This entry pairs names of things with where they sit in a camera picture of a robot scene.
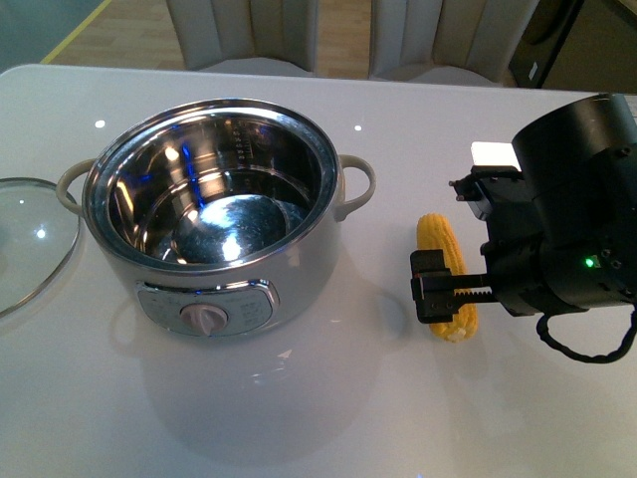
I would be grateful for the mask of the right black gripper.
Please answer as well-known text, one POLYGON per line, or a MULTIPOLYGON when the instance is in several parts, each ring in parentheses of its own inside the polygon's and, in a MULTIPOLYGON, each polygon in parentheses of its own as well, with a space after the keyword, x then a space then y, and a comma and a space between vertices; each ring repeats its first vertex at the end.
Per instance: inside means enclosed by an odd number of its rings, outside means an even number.
POLYGON ((583 297, 590 218, 576 188, 535 189, 511 166, 474 166, 450 182, 487 226, 483 274, 453 274, 441 249, 410 255, 411 294, 422 324, 451 323, 472 304, 498 302, 513 316, 590 309, 583 297))

